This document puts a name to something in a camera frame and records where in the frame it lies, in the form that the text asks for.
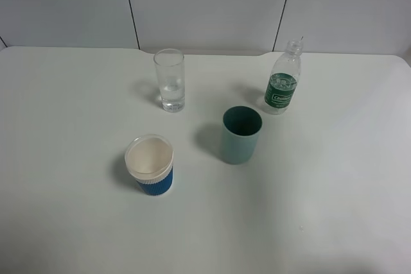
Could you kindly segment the clear green-label water bottle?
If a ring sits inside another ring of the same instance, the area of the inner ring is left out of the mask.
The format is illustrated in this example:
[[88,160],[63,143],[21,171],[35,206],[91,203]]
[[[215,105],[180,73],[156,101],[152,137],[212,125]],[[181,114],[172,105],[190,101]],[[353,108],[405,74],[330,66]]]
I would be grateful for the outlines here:
[[263,107],[268,114],[280,115],[290,105],[301,75],[302,40],[290,40],[270,72]]

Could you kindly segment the teal plastic cup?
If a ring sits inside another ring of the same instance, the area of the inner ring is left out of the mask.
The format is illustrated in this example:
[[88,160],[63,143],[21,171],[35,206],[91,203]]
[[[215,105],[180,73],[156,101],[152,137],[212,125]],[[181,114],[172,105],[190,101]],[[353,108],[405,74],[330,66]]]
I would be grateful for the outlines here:
[[263,126],[260,114],[246,106],[229,108],[223,115],[221,158],[228,164],[243,164],[254,153]]

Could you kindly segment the blue white ribbed cup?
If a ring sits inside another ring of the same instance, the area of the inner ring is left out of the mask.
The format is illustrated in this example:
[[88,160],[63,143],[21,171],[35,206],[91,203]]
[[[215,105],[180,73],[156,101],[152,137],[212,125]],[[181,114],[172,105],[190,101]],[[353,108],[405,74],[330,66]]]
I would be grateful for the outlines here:
[[163,136],[148,134],[137,137],[125,152],[129,174],[144,193],[159,196],[173,183],[174,151]]

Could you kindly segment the tall clear glass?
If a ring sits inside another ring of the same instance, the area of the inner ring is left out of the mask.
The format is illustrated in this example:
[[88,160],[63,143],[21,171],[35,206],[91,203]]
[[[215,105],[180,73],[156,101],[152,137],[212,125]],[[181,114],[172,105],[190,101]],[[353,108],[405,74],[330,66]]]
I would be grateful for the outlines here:
[[184,54],[178,49],[162,49],[153,56],[162,107],[170,113],[185,106]]

